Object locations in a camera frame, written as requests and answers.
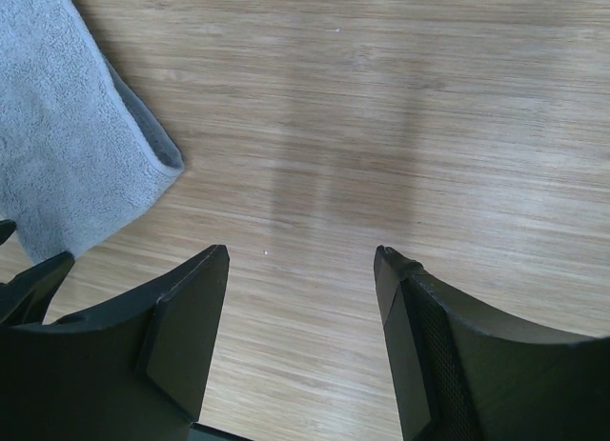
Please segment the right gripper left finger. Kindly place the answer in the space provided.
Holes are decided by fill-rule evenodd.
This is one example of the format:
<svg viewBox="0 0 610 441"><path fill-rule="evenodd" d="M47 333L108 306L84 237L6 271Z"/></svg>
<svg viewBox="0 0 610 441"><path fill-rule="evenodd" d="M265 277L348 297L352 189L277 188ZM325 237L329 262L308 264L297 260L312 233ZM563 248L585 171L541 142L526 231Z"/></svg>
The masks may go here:
<svg viewBox="0 0 610 441"><path fill-rule="evenodd" d="M59 254L1 288L2 438L187 439L223 308L226 247L45 323L72 264Z"/></svg>

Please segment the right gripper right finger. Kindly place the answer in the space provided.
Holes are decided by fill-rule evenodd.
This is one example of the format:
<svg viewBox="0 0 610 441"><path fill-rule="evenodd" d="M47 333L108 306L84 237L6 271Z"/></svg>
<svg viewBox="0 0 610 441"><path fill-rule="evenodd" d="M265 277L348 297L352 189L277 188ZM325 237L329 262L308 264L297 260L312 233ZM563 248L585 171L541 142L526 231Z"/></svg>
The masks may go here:
<svg viewBox="0 0 610 441"><path fill-rule="evenodd" d="M609 341L542 326L385 246L376 296L406 440L605 440Z"/></svg>

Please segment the grey panda towel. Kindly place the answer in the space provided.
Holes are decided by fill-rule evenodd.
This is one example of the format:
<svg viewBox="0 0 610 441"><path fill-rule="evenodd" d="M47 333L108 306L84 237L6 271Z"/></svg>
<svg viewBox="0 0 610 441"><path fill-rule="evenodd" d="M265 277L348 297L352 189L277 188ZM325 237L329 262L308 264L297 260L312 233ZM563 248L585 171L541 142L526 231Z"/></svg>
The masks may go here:
<svg viewBox="0 0 610 441"><path fill-rule="evenodd" d="M31 261L83 255L183 170L71 0L1 0L1 214Z"/></svg>

